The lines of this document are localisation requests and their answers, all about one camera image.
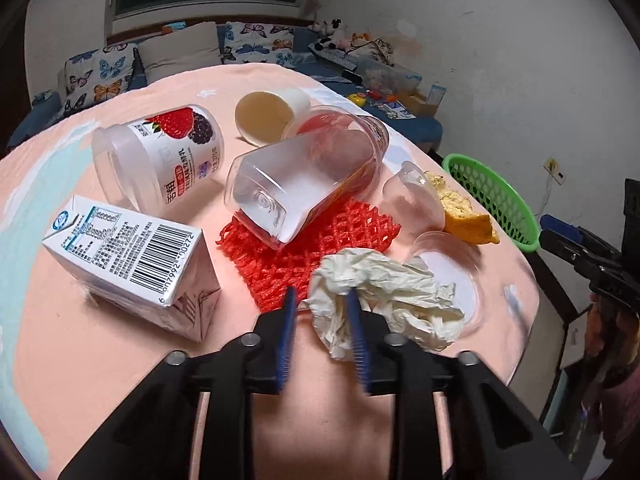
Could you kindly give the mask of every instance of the red foam net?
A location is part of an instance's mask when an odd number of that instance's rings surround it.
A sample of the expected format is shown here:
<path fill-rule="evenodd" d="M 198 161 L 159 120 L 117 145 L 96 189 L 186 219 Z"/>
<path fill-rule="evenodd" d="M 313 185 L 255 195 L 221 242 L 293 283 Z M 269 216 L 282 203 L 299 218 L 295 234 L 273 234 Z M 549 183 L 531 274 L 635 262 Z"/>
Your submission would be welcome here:
<path fill-rule="evenodd" d="M 236 218 L 220 231 L 216 243 L 236 264 L 261 312 L 282 306 L 288 286 L 306 298 L 311 273 L 320 259 L 347 247 L 385 252 L 400 226 L 377 207 L 352 198 L 335 202 L 280 251 L 267 247 Z"/>

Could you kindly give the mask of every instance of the green basket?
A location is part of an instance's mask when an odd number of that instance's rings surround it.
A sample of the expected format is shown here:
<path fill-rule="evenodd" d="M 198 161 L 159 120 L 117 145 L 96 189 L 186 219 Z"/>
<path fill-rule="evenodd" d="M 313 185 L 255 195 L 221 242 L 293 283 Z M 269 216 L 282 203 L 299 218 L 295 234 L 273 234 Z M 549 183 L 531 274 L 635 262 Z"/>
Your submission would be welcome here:
<path fill-rule="evenodd" d="M 532 253 L 540 247 L 540 229 L 531 209 L 494 170 L 459 153 L 446 156 L 442 167 L 491 213 L 521 251 Z"/>

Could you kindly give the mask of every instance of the blue couch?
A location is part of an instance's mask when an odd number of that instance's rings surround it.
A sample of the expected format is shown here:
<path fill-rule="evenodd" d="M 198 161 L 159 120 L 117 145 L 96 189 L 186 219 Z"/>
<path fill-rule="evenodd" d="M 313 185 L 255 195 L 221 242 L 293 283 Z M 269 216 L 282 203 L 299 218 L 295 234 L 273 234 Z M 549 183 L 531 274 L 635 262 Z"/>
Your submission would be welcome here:
<path fill-rule="evenodd" d="M 218 25 L 218 44 L 222 52 L 225 44 L 226 25 Z M 296 27 L 293 41 L 293 53 L 297 54 L 296 71 L 311 76 L 325 86 L 334 90 L 340 95 L 347 96 L 356 92 L 363 92 L 362 87 L 358 87 L 346 79 L 340 77 L 340 67 L 316 58 L 309 52 L 308 46 L 318 39 L 317 35 L 307 28 Z M 129 85 L 129 90 L 146 87 L 146 77 L 144 67 L 139 56 L 136 56 L 133 74 Z M 54 117 L 62 108 L 62 100 L 57 92 L 47 92 L 38 102 L 34 102 L 31 112 L 15 129 L 9 139 L 7 148 L 14 149 L 25 140 L 37 135 L 42 130 L 51 126 Z M 442 126 L 436 119 L 416 118 L 416 119 L 390 119 L 387 115 L 376 107 L 366 105 L 364 109 L 373 116 L 384 121 L 389 126 L 403 134 L 414 144 L 419 146 L 430 146 L 440 142 L 442 138 Z"/>

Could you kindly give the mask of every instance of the wall outlet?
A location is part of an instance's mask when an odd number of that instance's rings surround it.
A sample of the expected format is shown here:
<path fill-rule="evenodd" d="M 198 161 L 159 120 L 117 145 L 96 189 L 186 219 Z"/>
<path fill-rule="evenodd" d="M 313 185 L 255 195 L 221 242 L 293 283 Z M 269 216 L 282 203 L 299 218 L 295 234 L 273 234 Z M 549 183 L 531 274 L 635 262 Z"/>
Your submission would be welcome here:
<path fill-rule="evenodd" d="M 543 165 L 547 173 L 551 174 L 554 180 L 562 186 L 566 180 L 566 175 L 560 170 L 560 164 L 554 158 L 548 158 Z"/>

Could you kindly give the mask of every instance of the butterfly pillow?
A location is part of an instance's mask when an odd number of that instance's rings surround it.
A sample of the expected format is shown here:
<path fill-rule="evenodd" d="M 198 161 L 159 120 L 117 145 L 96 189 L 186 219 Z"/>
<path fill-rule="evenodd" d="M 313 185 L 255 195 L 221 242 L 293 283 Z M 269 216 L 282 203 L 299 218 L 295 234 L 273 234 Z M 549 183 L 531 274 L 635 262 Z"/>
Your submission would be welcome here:
<path fill-rule="evenodd" d="M 277 63 L 293 68 L 294 31 L 285 25 L 228 22 L 224 63 Z"/>
<path fill-rule="evenodd" d="M 65 117 L 125 92 L 133 62 L 134 46 L 126 43 L 70 58 L 65 65 Z"/>

